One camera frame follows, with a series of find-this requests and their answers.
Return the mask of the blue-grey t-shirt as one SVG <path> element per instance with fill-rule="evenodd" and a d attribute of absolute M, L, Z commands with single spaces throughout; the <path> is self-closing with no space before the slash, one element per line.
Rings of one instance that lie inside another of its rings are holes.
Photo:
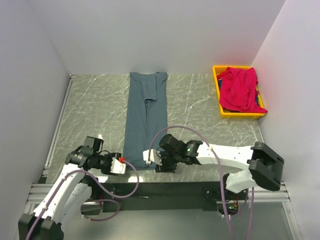
<path fill-rule="evenodd" d="M 166 72 L 129 74 L 123 156 L 137 170 L 147 170 L 143 152 L 168 125 Z"/>

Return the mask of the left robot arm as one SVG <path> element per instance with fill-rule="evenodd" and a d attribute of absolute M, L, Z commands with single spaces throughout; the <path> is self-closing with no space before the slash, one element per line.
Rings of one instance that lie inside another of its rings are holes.
<path fill-rule="evenodd" d="M 66 156 L 62 171 L 44 200 L 32 213 L 24 213 L 18 221 L 21 240 L 62 240 L 67 219 L 85 201 L 101 196 L 98 179 L 86 174 L 90 169 L 105 175 L 116 175 L 119 152 L 103 150 L 104 141 L 88 136 L 84 144 Z"/>

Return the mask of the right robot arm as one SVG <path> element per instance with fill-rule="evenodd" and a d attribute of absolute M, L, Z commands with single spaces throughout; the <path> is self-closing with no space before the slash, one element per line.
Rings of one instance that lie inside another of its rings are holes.
<path fill-rule="evenodd" d="M 253 146 L 225 146 L 200 140 L 183 142 L 166 134 L 159 148 L 144 153 L 144 160 L 154 163 L 158 173 L 173 173 L 178 163 L 239 169 L 223 176 L 219 193 L 226 200 L 249 188 L 260 187 L 273 192 L 281 188 L 285 161 L 263 142 L 257 141 Z"/>

